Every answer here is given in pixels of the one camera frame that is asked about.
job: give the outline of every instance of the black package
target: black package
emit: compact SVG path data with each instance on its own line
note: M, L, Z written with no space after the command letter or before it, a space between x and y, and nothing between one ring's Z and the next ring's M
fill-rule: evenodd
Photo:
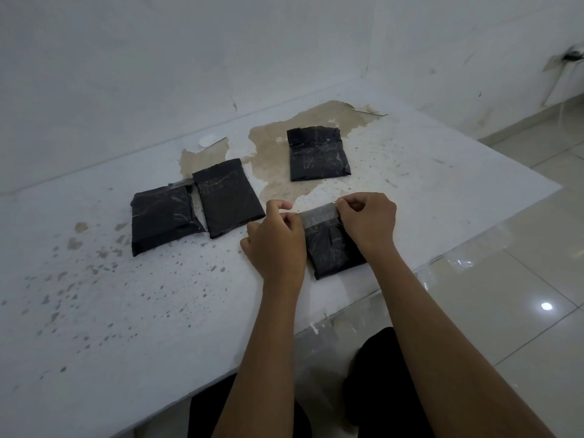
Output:
M340 131L336 127L290 129L290 181L351 175Z
M192 190L192 184L182 181L134 195L130 203L134 256L183 236L205 231L193 211Z
M193 174L211 238L266 216L239 158Z
M300 214L308 258L320 280L341 270L363 265L365 258L345 231L334 203Z

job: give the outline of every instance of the table top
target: table top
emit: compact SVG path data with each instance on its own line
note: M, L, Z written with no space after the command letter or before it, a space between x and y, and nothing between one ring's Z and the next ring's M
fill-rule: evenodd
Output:
M352 175L289 182L286 130L310 125L339 126ZM198 153L201 139L224 137ZM355 80L1 197L3 437L108 437L237 367L260 300L245 228L137 257L130 246L134 193L231 158L262 205L281 197L304 211L384 192L412 269L559 188ZM368 265L311 272L296 332L378 288Z

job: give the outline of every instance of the tiled floor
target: tiled floor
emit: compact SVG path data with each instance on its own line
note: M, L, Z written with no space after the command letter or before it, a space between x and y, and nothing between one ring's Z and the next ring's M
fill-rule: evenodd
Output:
M425 266L418 276L558 437L582 437L584 106L566 113L561 127L550 120L493 149L564 189ZM343 425L340 384L357 349L390 324L377 293L315 326L318 334L311 329L299 334L296 397L315 438L356 435ZM136 436L182 438L187 403L163 412Z

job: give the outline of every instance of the black pants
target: black pants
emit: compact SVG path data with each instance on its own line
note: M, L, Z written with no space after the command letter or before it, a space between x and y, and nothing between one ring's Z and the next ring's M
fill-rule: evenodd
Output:
M235 375L203 390L190 402L188 438L209 438L219 420ZM343 383L345 415L359 438L433 437L395 331L385 328L365 341ZM310 422L294 403L294 438L311 438Z

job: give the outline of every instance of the left hand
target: left hand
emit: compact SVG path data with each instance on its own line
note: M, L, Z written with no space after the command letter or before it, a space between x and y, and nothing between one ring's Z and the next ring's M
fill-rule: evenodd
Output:
M248 236L239 243L271 291L300 292L306 268L304 228L298 214L280 213L292 209L283 200L266 203L266 218L248 223Z

